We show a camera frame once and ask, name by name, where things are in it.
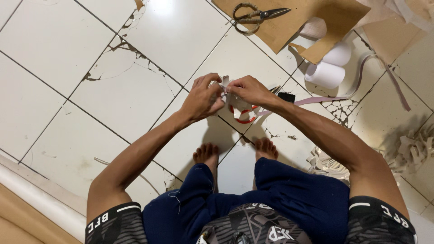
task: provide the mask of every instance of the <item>bare foot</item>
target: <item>bare foot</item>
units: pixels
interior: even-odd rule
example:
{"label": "bare foot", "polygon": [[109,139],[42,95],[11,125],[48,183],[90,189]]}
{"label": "bare foot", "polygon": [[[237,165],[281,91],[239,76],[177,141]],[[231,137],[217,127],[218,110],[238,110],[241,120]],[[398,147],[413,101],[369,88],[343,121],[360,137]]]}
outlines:
{"label": "bare foot", "polygon": [[217,189],[217,165],[218,165],[218,147],[211,143],[202,144],[200,148],[193,152],[193,160],[195,164],[204,163],[210,168],[214,177],[214,185],[216,192]]}
{"label": "bare foot", "polygon": [[268,138],[257,139],[255,142],[256,147],[256,161],[261,157],[277,160],[279,153],[276,150],[276,146]]}

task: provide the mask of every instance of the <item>floor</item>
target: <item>floor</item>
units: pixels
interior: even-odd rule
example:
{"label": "floor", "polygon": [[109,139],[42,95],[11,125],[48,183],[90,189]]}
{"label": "floor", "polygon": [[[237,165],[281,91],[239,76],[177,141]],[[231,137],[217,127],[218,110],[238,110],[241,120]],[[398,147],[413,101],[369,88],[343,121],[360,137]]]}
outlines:
{"label": "floor", "polygon": [[[133,0],[0,3],[1,155],[86,198],[90,183],[106,166],[94,158],[110,162],[177,111],[198,76],[252,75],[269,88],[282,85],[296,100],[341,96],[354,89],[360,59],[372,53],[360,33],[351,31],[344,39],[352,48],[345,80],[326,90],[304,81],[308,63],[294,49],[276,55],[257,36],[237,33],[210,1],[144,3],[140,11]],[[351,129],[373,148],[394,149],[409,129],[434,123],[429,62],[434,53],[423,48],[434,37],[427,38],[393,64],[411,111],[403,109],[391,78],[375,59],[365,65],[362,85],[351,100],[303,108]],[[314,43],[300,36],[292,42]],[[274,141],[281,162],[309,167],[306,159],[314,144],[294,126],[275,114],[240,124],[225,107],[218,117],[177,134],[127,192],[144,206],[179,187],[203,142],[220,148],[220,191],[246,192],[255,161],[249,141],[264,136]],[[434,181],[426,172],[433,172],[433,165],[427,162],[425,173],[399,180],[407,206],[432,220]]]}

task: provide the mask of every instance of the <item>person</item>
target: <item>person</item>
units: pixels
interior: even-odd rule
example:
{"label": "person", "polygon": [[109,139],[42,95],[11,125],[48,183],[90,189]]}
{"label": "person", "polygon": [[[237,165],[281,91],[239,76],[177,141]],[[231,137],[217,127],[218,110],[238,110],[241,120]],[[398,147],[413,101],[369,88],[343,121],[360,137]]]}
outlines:
{"label": "person", "polygon": [[264,138],[254,143],[256,189],[243,195],[217,193],[218,147],[207,143],[193,153],[195,165],[181,188],[161,194],[141,212],[125,189],[178,132],[223,108],[222,89],[209,86],[211,81],[221,79],[216,73],[195,79],[179,111],[128,146],[93,180],[87,244],[417,241],[381,154],[343,126],[280,99],[251,76],[232,81],[227,91],[293,124],[350,171],[351,188],[278,162],[276,146]]}

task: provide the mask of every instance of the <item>pink strip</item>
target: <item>pink strip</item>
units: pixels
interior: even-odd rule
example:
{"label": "pink strip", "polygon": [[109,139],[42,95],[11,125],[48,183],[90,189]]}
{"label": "pink strip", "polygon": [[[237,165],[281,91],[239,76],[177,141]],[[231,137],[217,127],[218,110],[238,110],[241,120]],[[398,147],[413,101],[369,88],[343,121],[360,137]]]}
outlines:
{"label": "pink strip", "polygon": [[[410,111],[411,108],[408,105],[407,100],[404,97],[404,94],[402,94],[402,91],[401,91],[401,88],[399,87],[398,82],[396,81],[396,79],[393,76],[392,72],[390,71],[389,67],[376,54],[370,54],[370,55],[366,56],[363,59],[362,65],[360,66],[360,72],[359,72],[359,78],[358,78],[358,82],[357,82],[357,87],[353,91],[353,93],[351,93],[350,95],[345,96],[345,97],[339,97],[339,96],[337,96],[337,97],[309,97],[309,98],[306,98],[306,99],[303,99],[303,100],[300,100],[300,101],[296,101],[294,103],[294,105],[300,106],[300,105],[309,104],[309,103],[316,103],[316,102],[330,102],[330,101],[334,101],[334,100],[343,100],[343,99],[348,99],[348,98],[352,97],[357,92],[357,90],[360,87],[360,83],[362,82],[363,67],[365,66],[366,61],[369,58],[371,58],[371,57],[378,58],[383,63],[383,65],[386,67],[386,72],[390,76],[390,78],[392,79],[393,84],[395,85],[396,91],[398,92],[398,95],[399,95],[399,98],[401,99],[402,105],[404,106],[405,110]],[[267,115],[267,114],[270,114],[270,113],[272,113],[272,112],[266,110],[266,111],[262,111],[262,112],[257,113],[257,115]]]}

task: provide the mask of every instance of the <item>hand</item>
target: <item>hand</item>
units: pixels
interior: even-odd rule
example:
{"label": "hand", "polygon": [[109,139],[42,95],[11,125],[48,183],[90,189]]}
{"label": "hand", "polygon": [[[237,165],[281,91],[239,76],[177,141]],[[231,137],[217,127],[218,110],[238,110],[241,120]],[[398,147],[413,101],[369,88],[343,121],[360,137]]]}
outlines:
{"label": "hand", "polygon": [[251,76],[236,79],[227,85],[226,91],[239,96],[243,101],[268,109],[277,96]]}
{"label": "hand", "polygon": [[213,80],[221,83],[217,73],[209,73],[194,80],[193,87],[179,110],[188,116],[190,122],[204,119],[224,107],[221,99],[223,89],[218,84],[208,87]]}

